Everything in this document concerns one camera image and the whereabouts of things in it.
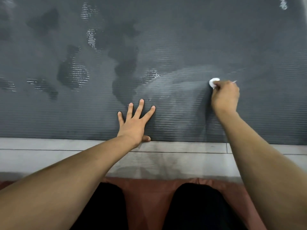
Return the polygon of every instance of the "dark gray rubber mat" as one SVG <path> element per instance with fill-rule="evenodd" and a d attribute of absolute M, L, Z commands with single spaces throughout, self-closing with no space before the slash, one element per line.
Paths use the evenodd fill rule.
<path fill-rule="evenodd" d="M 116 136 L 145 100 L 158 141 L 225 142 L 213 77 L 269 143 L 307 144 L 302 0 L 1 0 L 0 137 Z"/>

